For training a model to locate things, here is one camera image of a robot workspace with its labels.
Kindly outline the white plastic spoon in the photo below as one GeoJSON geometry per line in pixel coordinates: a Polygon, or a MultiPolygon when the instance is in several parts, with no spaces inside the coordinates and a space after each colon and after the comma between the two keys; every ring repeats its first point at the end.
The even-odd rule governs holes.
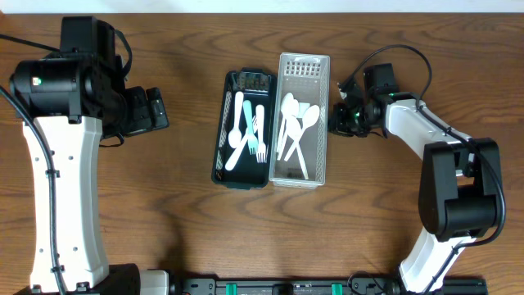
{"type": "Polygon", "coordinates": [[[291,132],[290,135],[294,140],[295,149],[297,152],[297,156],[298,156],[299,163],[300,163],[300,168],[302,170],[304,179],[308,179],[309,175],[308,175],[307,168],[305,165],[305,159],[303,156],[303,152],[301,151],[300,140],[305,130],[307,129],[306,124],[308,121],[308,114],[309,114],[309,104],[300,102],[299,103],[299,117],[302,121],[302,125],[300,125],[298,120],[295,119],[295,120],[290,120],[292,125],[289,127],[290,132],[291,132]]]}
{"type": "Polygon", "coordinates": [[[288,161],[291,157],[292,153],[298,149],[300,146],[300,140],[302,136],[304,135],[304,132],[309,128],[315,125],[318,121],[320,113],[320,108],[318,105],[313,105],[309,107],[303,117],[302,117],[302,123],[298,121],[297,118],[294,116],[289,117],[287,122],[287,132],[288,135],[293,140],[293,144],[288,149],[288,152],[284,158],[285,161],[288,161]]]}
{"type": "Polygon", "coordinates": [[[278,134],[278,143],[277,143],[277,156],[279,160],[282,157],[282,151],[284,149],[286,139],[287,139],[287,132],[286,132],[287,118],[289,116],[296,116],[299,111],[299,103],[294,98],[292,93],[287,93],[284,96],[282,100],[280,111],[282,113],[282,123],[280,126],[280,130],[278,134]]]}

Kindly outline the white plastic basket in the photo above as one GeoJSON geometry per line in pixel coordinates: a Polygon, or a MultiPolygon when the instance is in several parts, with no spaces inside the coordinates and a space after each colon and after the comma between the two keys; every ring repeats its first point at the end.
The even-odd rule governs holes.
{"type": "Polygon", "coordinates": [[[269,180],[273,184],[312,189],[325,184],[329,82],[330,57],[290,52],[285,52],[280,56],[276,102],[273,114],[273,143],[271,145],[273,155],[269,162],[269,180]],[[287,139],[282,151],[282,157],[279,160],[277,156],[278,134],[282,123],[280,108],[282,100],[287,93],[292,93],[298,103],[307,103],[310,107],[318,105],[320,108],[317,123],[309,127],[300,140],[301,151],[303,152],[309,175],[308,179],[304,179],[296,150],[288,161],[284,160],[288,149],[293,144],[293,140],[287,132],[287,123],[287,139]]]}

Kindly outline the white plastic fork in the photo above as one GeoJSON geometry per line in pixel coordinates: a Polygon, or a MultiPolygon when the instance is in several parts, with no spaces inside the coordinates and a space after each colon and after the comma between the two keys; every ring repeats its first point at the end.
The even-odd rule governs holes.
{"type": "Polygon", "coordinates": [[[258,163],[265,163],[267,161],[267,147],[264,142],[264,106],[259,104],[255,108],[255,127],[258,137],[258,147],[256,151],[256,159],[258,163]]]}
{"type": "Polygon", "coordinates": [[[231,148],[237,148],[242,139],[242,132],[240,131],[240,119],[242,114],[244,93],[238,91],[234,97],[234,114],[233,114],[233,128],[228,134],[228,143],[231,148]]]}
{"type": "Polygon", "coordinates": [[[246,144],[247,144],[247,141],[248,139],[250,138],[250,136],[248,134],[244,134],[244,136],[242,137],[242,140],[240,142],[240,145],[239,147],[237,147],[234,152],[232,153],[232,155],[229,157],[229,159],[227,160],[226,164],[225,164],[225,170],[227,171],[231,171],[234,169],[235,165],[237,164],[246,144]]]}

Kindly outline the dark green plastic basket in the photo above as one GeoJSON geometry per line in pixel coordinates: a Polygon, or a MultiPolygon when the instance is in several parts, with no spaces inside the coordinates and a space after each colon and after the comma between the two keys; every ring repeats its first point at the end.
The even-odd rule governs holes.
{"type": "Polygon", "coordinates": [[[227,188],[263,188],[269,182],[269,162],[273,155],[273,114],[276,102],[277,77],[261,69],[243,68],[232,70],[225,76],[222,106],[220,110],[217,139],[211,179],[227,188]],[[255,154],[249,153],[247,144],[243,145],[236,165],[226,169],[226,163],[234,153],[228,142],[228,133],[234,127],[235,94],[242,92],[244,99],[253,107],[264,107],[263,140],[266,146],[266,162],[259,163],[255,154]]]}

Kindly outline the pale green plastic fork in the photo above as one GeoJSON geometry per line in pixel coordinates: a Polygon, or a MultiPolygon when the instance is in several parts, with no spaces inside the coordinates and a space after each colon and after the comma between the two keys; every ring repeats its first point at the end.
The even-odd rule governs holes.
{"type": "Polygon", "coordinates": [[[258,148],[258,140],[255,136],[255,129],[253,125],[253,114],[252,114],[252,105],[249,100],[245,100],[242,104],[244,115],[246,118],[246,126],[247,126],[247,143],[249,147],[249,152],[251,155],[254,155],[257,153],[258,148]]]}

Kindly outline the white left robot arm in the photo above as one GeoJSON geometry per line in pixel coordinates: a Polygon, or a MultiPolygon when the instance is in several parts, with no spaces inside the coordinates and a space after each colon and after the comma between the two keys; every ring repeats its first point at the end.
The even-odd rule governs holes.
{"type": "Polygon", "coordinates": [[[23,119],[34,177],[36,250],[28,294],[167,294],[164,270],[112,265],[100,231],[98,152],[169,124],[157,88],[127,88],[119,57],[21,62],[8,101],[23,119]]]}

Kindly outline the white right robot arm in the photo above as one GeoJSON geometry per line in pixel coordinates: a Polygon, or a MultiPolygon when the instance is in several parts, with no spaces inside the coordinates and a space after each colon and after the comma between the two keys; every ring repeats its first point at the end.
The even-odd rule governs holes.
{"type": "Polygon", "coordinates": [[[395,135],[422,161],[418,213],[422,232],[400,263],[391,294],[430,294],[468,247],[494,242],[506,221],[499,147],[447,125],[416,93],[387,82],[361,93],[353,79],[339,85],[330,130],[365,138],[380,129],[395,135]]]}

